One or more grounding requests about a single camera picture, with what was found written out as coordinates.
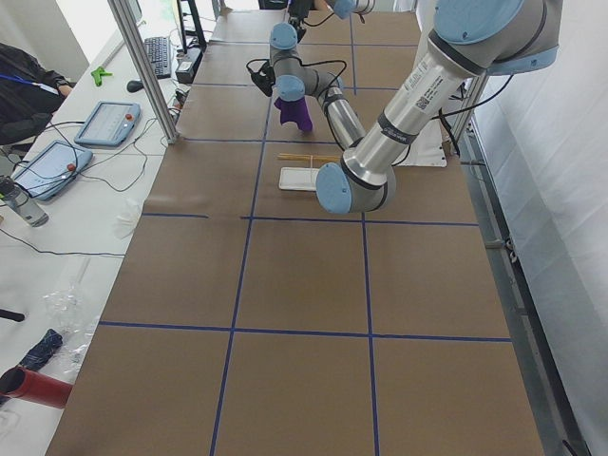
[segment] water bottle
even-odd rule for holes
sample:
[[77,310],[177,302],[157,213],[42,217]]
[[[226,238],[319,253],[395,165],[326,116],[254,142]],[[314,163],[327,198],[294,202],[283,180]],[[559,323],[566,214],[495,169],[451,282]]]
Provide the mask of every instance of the water bottle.
[[0,200],[19,214],[30,226],[47,223],[48,214],[29,197],[28,192],[25,192],[8,176],[0,176]]

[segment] person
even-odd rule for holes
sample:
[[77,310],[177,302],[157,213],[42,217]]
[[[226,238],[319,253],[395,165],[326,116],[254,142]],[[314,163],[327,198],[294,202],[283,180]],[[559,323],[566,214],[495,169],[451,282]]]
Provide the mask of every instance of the person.
[[0,43],[0,144],[40,134],[71,90],[61,74]]

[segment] computer mouse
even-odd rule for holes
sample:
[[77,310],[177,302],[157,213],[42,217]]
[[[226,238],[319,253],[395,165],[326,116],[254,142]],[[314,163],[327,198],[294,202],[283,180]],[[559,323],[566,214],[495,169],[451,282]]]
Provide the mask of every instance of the computer mouse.
[[137,92],[138,90],[141,90],[141,89],[143,89],[142,81],[135,81],[134,80],[134,81],[129,81],[126,84],[126,91],[127,92],[134,93],[134,92]]

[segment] label on robot arm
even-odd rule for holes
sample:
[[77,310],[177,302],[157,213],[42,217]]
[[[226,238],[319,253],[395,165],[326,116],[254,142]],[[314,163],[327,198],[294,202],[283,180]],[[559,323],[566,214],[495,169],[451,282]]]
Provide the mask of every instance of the label on robot arm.
[[425,62],[423,60],[411,72],[411,74],[409,75],[409,77],[403,83],[403,87],[405,88],[405,90],[407,90],[408,92],[411,92],[416,87],[416,85],[422,80],[422,78],[425,76],[425,74],[427,73],[427,71],[428,71],[427,62]]
[[442,76],[437,76],[432,84],[428,87],[427,91],[416,101],[414,104],[421,111],[426,111],[427,108],[431,105],[433,99],[435,99],[438,95],[441,95],[441,85],[444,82],[444,78]]

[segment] green object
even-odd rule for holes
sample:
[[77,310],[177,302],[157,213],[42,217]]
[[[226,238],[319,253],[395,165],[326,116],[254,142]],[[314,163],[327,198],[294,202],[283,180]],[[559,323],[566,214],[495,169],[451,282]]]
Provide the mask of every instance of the green object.
[[99,87],[102,84],[102,76],[112,76],[112,73],[108,73],[104,70],[103,66],[99,66],[94,71],[91,71],[91,76],[93,76],[95,86]]

